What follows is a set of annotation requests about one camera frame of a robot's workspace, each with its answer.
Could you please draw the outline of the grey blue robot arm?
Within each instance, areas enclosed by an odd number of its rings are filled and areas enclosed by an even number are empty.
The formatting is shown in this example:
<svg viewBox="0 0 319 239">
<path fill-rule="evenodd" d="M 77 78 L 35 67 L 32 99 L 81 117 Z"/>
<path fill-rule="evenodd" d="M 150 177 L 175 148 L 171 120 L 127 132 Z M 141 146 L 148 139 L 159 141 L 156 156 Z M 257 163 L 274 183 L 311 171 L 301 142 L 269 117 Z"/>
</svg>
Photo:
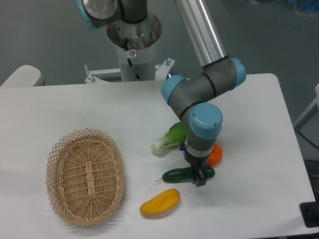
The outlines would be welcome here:
<svg viewBox="0 0 319 239">
<path fill-rule="evenodd" d="M 121 79 L 154 80 L 159 74 L 155 64 L 155 44 L 162 27 L 148 11 L 145 0 L 79 0 L 78 7 L 89 27 L 107 28 L 109 40 L 117 49 Z M 187 129 L 181 145 L 184 158 L 191 165 L 196 186 L 206 184 L 204 165 L 221 131 L 221 110 L 210 101 L 233 90 L 246 79 L 244 65 L 230 58 L 203 0 L 177 0 L 175 5 L 186 26 L 202 73 L 186 79 L 181 75 L 166 77 L 161 94 Z"/>
</svg>

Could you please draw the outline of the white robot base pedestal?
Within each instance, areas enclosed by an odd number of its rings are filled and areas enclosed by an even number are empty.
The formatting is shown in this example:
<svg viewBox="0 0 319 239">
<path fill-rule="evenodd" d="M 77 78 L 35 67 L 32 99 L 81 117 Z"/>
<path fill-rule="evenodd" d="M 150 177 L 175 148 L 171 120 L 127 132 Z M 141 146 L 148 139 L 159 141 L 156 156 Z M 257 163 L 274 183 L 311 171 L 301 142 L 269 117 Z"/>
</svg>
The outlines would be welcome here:
<svg viewBox="0 0 319 239">
<path fill-rule="evenodd" d="M 119 68 L 90 71 L 85 66 L 85 82 L 114 82 L 116 77 L 122 82 L 167 79 L 175 61 L 166 58 L 162 64 L 156 64 L 156 47 L 161 33 L 161 22 L 151 12 L 139 23 L 117 20 L 108 24 L 107 36 L 117 51 Z"/>
</svg>

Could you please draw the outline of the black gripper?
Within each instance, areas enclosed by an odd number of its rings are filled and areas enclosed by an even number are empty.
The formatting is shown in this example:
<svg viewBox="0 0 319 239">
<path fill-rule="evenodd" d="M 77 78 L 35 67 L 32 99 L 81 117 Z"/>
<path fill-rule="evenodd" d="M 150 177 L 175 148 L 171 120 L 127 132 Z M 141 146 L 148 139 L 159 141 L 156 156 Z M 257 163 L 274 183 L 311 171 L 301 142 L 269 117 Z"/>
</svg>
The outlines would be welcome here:
<svg viewBox="0 0 319 239">
<path fill-rule="evenodd" d="M 180 151 L 183 152 L 184 159 L 191 165 L 193 184 L 197 187 L 204 186 L 207 175 L 203 167 L 208 161 L 212 148 L 198 150 L 185 141 L 180 144 Z"/>
</svg>

